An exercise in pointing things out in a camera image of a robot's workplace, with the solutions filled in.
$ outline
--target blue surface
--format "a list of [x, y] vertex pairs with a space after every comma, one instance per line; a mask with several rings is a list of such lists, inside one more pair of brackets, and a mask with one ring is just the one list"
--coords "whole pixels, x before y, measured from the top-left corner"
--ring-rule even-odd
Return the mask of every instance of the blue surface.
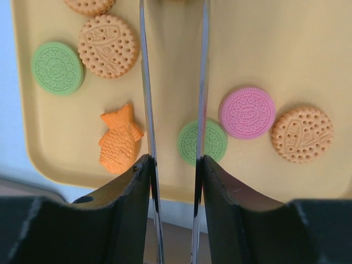
[[[0, 31], [2, 32], [0, 53], [0, 177], [53, 191], [65, 200], [72, 202], [92, 190], [61, 185], [46, 179], [34, 169], [27, 157], [10, 1], [0, 1], [0, 9], [2, 10], [0, 16]], [[151, 206], [150, 203], [150, 217], [152, 217]], [[162, 221], [182, 227], [192, 227], [193, 205], [162, 201], [161, 207]], [[200, 215], [201, 230], [206, 232], [204, 207], [200, 208]]]

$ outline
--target pink sandwich cookie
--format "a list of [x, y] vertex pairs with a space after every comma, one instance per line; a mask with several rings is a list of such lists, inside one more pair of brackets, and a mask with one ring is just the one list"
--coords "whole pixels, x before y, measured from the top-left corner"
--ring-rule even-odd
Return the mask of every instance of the pink sandwich cookie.
[[270, 95], [255, 87], [231, 93], [221, 104], [219, 120], [226, 132], [237, 139], [254, 139], [265, 134], [275, 120]]

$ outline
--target fish-shaped cookie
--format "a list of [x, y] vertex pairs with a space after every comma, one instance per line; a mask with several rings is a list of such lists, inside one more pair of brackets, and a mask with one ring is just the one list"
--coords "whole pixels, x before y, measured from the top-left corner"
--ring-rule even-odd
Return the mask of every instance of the fish-shaped cookie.
[[120, 110], [100, 115], [109, 127], [99, 141], [99, 162], [113, 174], [126, 172], [136, 161], [138, 141], [144, 136], [133, 121], [133, 107], [126, 104]]

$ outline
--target metal rod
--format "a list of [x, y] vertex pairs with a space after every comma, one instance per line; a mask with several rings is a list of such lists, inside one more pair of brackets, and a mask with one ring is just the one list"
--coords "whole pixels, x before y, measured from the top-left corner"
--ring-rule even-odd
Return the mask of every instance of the metal rod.
[[159, 178], [158, 178], [158, 163], [156, 156], [156, 143], [155, 143], [155, 132], [154, 132], [154, 120], [153, 120], [153, 107], [152, 107], [152, 96], [150, 86], [150, 75], [149, 75], [149, 63], [148, 63], [148, 51], [147, 51], [147, 38], [145, 31], [145, 13], [144, 13], [144, 0], [140, 0], [140, 38], [141, 38], [141, 50], [142, 50], [142, 78], [143, 78], [143, 92], [144, 92], [144, 105], [146, 113], [147, 123], [147, 137], [148, 137], [148, 152], [150, 158], [154, 163], [154, 173], [151, 174], [151, 189], [153, 198], [153, 214], [154, 214], [154, 225], [158, 240], [158, 252], [157, 252], [157, 263], [164, 264], [164, 246], [163, 246], [163, 232], [162, 222], [160, 218], [160, 191], [159, 191]]
[[204, 139], [207, 118], [207, 100], [208, 100], [208, 51], [209, 51], [209, 11], [210, 1], [203, 0], [203, 26], [202, 26], [202, 50], [200, 66], [200, 87], [198, 101], [198, 132], [197, 132], [197, 153], [196, 153], [196, 180], [194, 192], [194, 215], [192, 230], [192, 252], [191, 264], [198, 262], [199, 235], [200, 235], [200, 216], [199, 205], [202, 198], [203, 185], [203, 155]]

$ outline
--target tray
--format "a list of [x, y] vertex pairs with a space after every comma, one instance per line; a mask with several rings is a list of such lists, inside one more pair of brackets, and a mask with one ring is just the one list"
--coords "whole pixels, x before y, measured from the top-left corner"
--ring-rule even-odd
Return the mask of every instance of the tray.
[[[87, 18], [62, 0], [12, 0], [26, 144], [36, 169], [52, 181], [98, 188], [115, 177], [98, 162], [107, 128], [100, 114], [132, 102], [145, 129], [140, 57], [125, 76], [106, 80], [89, 71], [80, 90], [53, 96], [37, 86], [30, 59], [46, 41], [76, 47]], [[139, 1], [118, 0], [108, 12], [139, 30]], [[349, 0], [213, 1], [208, 117], [229, 91], [256, 85], [277, 106], [277, 117], [300, 105], [322, 109], [335, 138], [318, 160], [285, 161], [270, 134], [255, 140], [228, 136], [220, 165], [279, 201], [349, 196], [352, 174], [352, 27]], [[193, 202], [195, 168], [177, 150], [184, 124], [196, 119], [202, 1], [147, 1], [146, 21], [161, 198]], [[140, 155], [147, 153], [143, 138]]]

